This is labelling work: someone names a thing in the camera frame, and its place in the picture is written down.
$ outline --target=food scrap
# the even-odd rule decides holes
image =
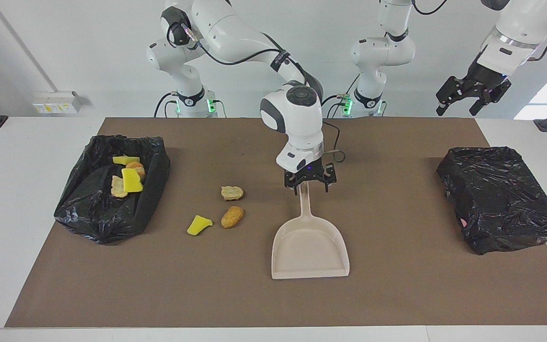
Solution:
[[[146,172],[145,172],[145,167],[143,166],[143,164],[141,164],[139,162],[136,162],[136,161],[132,161],[132,162],[129,162],[128,164],[126,164],[126,168],[127,169],[135,169],[136,172],[141,177],[141,182],[145,181]]]
[[[231,228],[244,217],[244,210],[238,206],[232,206],[227,210],[221,219],[221,225],[225,228]]]
[[[141,162],[140,157],[130,157],[130,156],[114,156],[113,163],[127,165],[129,162]]]
[[[111,180],[111,195],[118,199],[128,196],[128,193],[123,190],[123,180],[117,176],[113,176]]]
[[[221,196],[226,201],[235,201],[244,196],[244,191],[238,186],[222,186]]]
[[[189,235],[196,236],[206,227],[210,226],[212,226],[212,221],[210,219],[196,215],[195,218],[193,218],[193,222],[191,223],[191,225],[189,225],[187,232],[189,233]]]
[[[141,192],[143,184],[141,184],[141,176],[135,169],[122,169],[123,190],[125,192]]]

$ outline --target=dustpan handle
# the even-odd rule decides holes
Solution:
[[[302,182],[299,184],[299,199],[301,201],[301,216],[311,216],[309,182]]]

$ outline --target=green led light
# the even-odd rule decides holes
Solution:
[[[351,106],[353,103],[354,101],[352,101],[352,99],[350,99],[349,97],[345,98],[345,107],[343,108],[343,115],[349,116],[349,113],[351,112]]]
[[[208,110],[211,113],[214,113],[217,110],[217,108],[215,107],[215,104],[213,104],[210,99],[206,99],[206,102],[208,102]]]

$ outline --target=wall socket panel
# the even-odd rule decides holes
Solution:
[[[33,107],[39,114],[77,114],[82,102],[75,91],[35,93]]]

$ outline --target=robotic arm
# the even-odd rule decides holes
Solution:
[[[411,0],[381,0],[377,20],[386,36],[360,39],[352,46],[351,57],[360,68],[360,79],[352,93],[351,117],[375,113],[387,81],[380,67],[404,65],[413,60],[415,42],[408,36],[411,6]]]
[[[497,103],[510,87],[508,76],[525,63],[547,37],[547,0],[481,0],[500,11],[500,18],[486,37],[464,78],[451,76],[436,93],[438,115],[450,104],[477,97],[470,113]]]
[[[191,106],[186,99],[198,105],[204,96],[197,70],[185,65],[203,54],[224,65],[259,61],[280,74],[286,84],[265,96],[260,107],[265,125],[288,136],[276,162],[293,175],[291,180],[334,181],[321,165],[322,87],[286,50],[245,24],[226,0],[167,0],[161,26],[167,39],[152,45],[148,56],[178,81],[185,106]]]

